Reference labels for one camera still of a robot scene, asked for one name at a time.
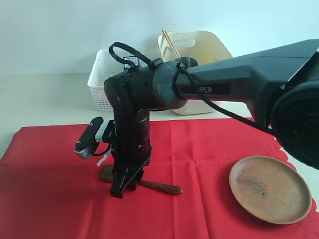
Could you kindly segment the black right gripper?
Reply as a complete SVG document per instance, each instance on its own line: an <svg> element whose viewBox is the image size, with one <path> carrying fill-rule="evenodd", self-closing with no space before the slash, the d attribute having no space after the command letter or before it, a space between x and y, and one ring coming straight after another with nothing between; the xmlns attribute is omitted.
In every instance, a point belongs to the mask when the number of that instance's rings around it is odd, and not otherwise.
<svg viewBox="0 0 319 239"><path fill-rule="evenodd" d="M143 167L150 162L150 120L115 119L107 125L107 143L114 158L110 195L122 199L124 191L135 191Z"/></svg>

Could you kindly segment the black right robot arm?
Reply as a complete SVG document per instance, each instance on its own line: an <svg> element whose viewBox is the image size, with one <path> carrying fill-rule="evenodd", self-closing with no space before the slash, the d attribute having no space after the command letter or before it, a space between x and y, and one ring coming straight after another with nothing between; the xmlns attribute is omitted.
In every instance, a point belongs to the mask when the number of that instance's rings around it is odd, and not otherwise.
<svg viewBox="0 0 319 239"><path fill-rule="evenodd" d="M150 112L178 109L202 100L218 112L273 135L293 158L319 166L319 42L304 40L196 67L151 60L116 42L145 62L104 82L113 108L113 182L110 194L134 190L149 163Z"/></svg>

